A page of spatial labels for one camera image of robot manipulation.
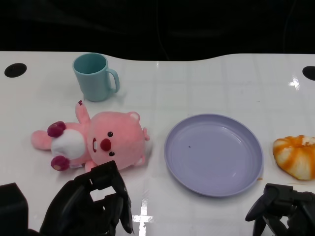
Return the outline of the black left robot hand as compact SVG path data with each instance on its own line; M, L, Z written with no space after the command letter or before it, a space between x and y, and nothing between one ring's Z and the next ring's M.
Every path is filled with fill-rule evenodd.
M114 236L116 226L133 233L131 200L115 161L67 182L49 205L44 236Z

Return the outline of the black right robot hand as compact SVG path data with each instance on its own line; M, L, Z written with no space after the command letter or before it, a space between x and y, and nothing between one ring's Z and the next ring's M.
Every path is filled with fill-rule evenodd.
M315 195L295 191L292 186L268 183L245 220L254 221L254 236L262 235L266 226L275 236L313 236Z

